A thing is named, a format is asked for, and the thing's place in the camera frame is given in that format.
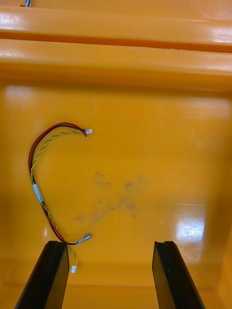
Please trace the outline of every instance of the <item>white tape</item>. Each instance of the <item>white tape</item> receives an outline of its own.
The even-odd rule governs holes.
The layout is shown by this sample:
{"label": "white tape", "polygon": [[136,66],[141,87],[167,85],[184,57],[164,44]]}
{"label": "white tape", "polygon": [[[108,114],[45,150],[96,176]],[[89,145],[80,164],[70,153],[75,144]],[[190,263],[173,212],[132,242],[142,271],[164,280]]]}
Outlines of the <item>white tape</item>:
{"label": "white tape", "polygon": [[71,273],[74,274],[76,272],[76,266],[72,265]]}
{"label": "white tape", "polygon": [[33,185],[33,189],[34,189],[34,191],[35,191],[35,195],[36,195],[38,201],[39,201],[40,203],[42,203],[42,202],[43,202],[43,198],[42,198],[42,195],[41,195],[41,193],[40,193],[40,190],[39,190],[37,184],[34,184],[34,185]]}

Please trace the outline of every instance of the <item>orange plastic ledge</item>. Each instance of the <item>orange plastic ledge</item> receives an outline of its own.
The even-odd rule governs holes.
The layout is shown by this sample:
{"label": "orange plastic ledge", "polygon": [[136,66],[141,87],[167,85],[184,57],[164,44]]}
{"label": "orange plastic ledge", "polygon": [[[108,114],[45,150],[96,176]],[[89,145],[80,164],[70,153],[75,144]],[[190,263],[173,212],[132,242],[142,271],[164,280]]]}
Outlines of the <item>orange plastic ledge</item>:
{"label": "orange plastic ledge", "polygon": [[232,22],[1,7],[0,38],[232,52]]}

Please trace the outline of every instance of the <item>red wire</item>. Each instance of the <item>red wire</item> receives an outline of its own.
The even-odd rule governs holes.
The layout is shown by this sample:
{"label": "red wire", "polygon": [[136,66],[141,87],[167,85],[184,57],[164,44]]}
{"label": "red wire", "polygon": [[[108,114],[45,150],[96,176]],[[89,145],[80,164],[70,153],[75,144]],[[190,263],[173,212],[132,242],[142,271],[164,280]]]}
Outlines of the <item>red wire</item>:
{"label": "red wire", "polygon": [[75,125],[75,124],[72,124],[72,123],[70,123],[70,122],[60,122],[60,123],[58,123],[58,124],[55,124],[55,125],[51,126],[51,127],[48,128],[46,131],[44,131],[40,136],[38,136],[38,138],[35,140],[35,142],[34,142],[33,145],[31,146],[30,152],[29,152],[29,156],[28,156],[28,169],[29,169],[29,173],[30,173],[31,153],[32,153],[32,150],[33,150],[35,144],[36,144],[37,141],[38,141],[41,137],[43,137],[48,131],[55,129],[56,127],[59,127],[60,125],[69,125],[69,126],[74,126],[76,129],[80,129],[79,126],[77,126],[77,125]]}
{"label": "red wire", "polygon": [[[33,150],[35,144],[37,143],[37,141],[38,141],[41,137],[43,137],[44,135],[46,135],[46,133],[47,133],[48,131],[51,131],[51,130],[55,129],[56,127],[60,127],[60,125],[69,125],[69,126],[75,127],[76,129],[80,129],[79,126],[77,126],[77,125],[75,125],[75,124],[72,124],[72,123],[70,123],[70,122],[60,122],[60,123],[58,123],[58,124],[55,124],[55,125],[51,126],[51,127],[48,128],[46,131],[44,131],[44,132],[35,140],[35,142],[34,142],[33,145],[31,146],[31,149],[30,149],[30,152],[29,152],[29,156],[28,156],[28,168],[29,168],[29,173],[30,173],[30,171],[31,171],[31,168],[30,168],[31,154],[32,154],[32,150]],[[84,134],[85,137],[87,137],[87,134],[86,134],[84,131],[81,131],[81,132]],[[59,233],[59,231],[56,229],[56,227],[54,226],[54,224],[52,223],[52,221],[51,221],[50,218],[48,217],[48,214],[47,214],[47,212],[46,212],[46,210],[45,210],[44,208],[43,208],[43,212],[44,212],[46,218],[48,219],[49,223],[50,223],[51,226],[53,227],[53,229],[54,229],[54,230],[56,231],[56,233],[59,235],[59,237],[60,237],[63,241],[65,241],[65,240],[64,240],[64,237]]]}

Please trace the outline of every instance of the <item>wire harness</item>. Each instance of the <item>wire harness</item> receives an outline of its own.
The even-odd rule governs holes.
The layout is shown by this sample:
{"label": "wire harness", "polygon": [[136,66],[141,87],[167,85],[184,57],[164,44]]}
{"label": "wire harness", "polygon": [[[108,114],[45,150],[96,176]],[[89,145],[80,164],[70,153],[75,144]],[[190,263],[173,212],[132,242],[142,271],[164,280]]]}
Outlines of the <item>wire harness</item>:
{"label": "wire harness", "polygon": [[[33,161],[33,156],[34,156],[34,152],[35,152],[35,149],[36,147],[38,146],[38,144],[40,143],[40,141],[48,134],[50,133],[52,130],[58,128],[58,127],[68,127],[68,128],[72,128],[72,129],[75,129],[75,131],[64,131],[64,132],[60,132],[56,135],[53,135],[52,137],[50,137],[46,142],[45,144],[43,145],[43,147],[41,148],[41,150],[39,151],[38,155],[36,156],[36,158],[34,159]],[[35,142],[33,143],[33,145],[31,146],[31,149],[30,149],[30,153],[29,153],[29,157],[28,157],[28,168],[29,168],[29,173],[30,173],[30,178],[31,178],[31,183],[32,183],[32,187],[34,189],[34,192],[36,194],[36,197],[38,199],[38,201],[40,202],[41,206],[42,206],[42,209],[43,209],[43,212],[54,232],[54,234],[57,236],[57,238],[60,240],[60,241],[63,241],[65,242],[65,239],[64,237],[60,234],[60,232],[58,231],[58,228],[55,224],[55,222],[53,221],[52,219],[52,216],[49,212],[49,210],[47,209],[47,206],[45,205],[45,202],[44,202],[44,199],[39,191],[39,188],[38,188],[38,185],[35,181],[35,177],[34,177],[34,174],[33,174],[33,170],[34,170],[34,167],[35,167],[35,164],[37,162],[37,160],[39,159],[40,155],[42,154],[42,152],[44,151],[44,149],[46,148],[46,146],[55,138],[61,136],[61,135],[67,135],[67,134],[83,134],[86,138],[88,138],[87,134],[90,134],[92,133],[92,129],[88,129],[88,130],[85,130],[85,129],[82,129],[80,128],[79,126],[75,125],[75,124],[72,124],[72,123],[69,123],[69,122],[61,122],[61,123],[58,123],[58,124],[55,124],[53,126],[51,126],[50,128],[48,128],[46,131],[44,131],[36,140]],[[78,241],[76,242],[67,242],[68,244],[68,248],[69,248],[69,251],[73,254],[74,256],[74,259],[75,259],[75,265],[74,267],[72,267],[72,270],[71,272],[74,273],[75,270],[76,270],[76,263],[77,263],[77,257],[76,257],[76,254],[75,252],[71,249],[70,246],[73,246],[73,245],[78,245],[80,243],[82,243],[83,241],[86,241],[86,240],[89,240],[91,239],[92,235],[91,234],[87,234],[86,236],[82,237],[81,239],[79,239]]]}

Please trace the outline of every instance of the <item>metal connector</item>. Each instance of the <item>metal connector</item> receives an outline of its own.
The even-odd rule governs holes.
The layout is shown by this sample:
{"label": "metal connector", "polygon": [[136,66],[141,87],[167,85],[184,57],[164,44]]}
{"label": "metal connector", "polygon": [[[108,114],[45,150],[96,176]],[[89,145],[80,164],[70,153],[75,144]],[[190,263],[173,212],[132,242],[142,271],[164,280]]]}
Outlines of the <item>metal connector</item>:
{"label": "metal connector", "polygon": [[86,134],[91,134],[91,133],[93,133],[93,130],[92,129],[87,129],[87,130],[85,130],[85,133]]}
{"label": "metal connector", "polygon": [[92,234],[88,234],[88,235],[82,237],[81,239],[79,239],[79,240],[75,243],[75,245],[79,245],[80,243],[82,243],[82,242],[84,242],[84,241],[87,241],[87,240],[89,240],[89,239],[91,239],[91,238],[92,238]]}

